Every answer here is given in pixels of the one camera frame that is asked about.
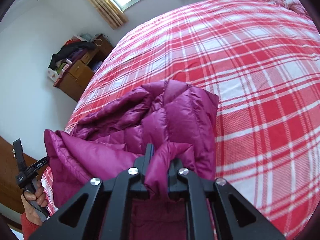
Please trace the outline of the person's left hand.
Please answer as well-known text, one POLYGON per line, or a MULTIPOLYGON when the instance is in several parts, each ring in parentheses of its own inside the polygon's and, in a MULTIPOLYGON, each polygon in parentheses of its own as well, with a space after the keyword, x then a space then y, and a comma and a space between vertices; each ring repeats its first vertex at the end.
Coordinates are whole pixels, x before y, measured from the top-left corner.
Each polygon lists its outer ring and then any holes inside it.
POLYGON ((48 200, 44 187, 39 180, 36 182, 36 187, 37 190, 35 193, 23 191, 21 200, 25 209, 26 218, 33 224, 41 226, 43 222, 37 212, 40 207, 47 207, 48 200))

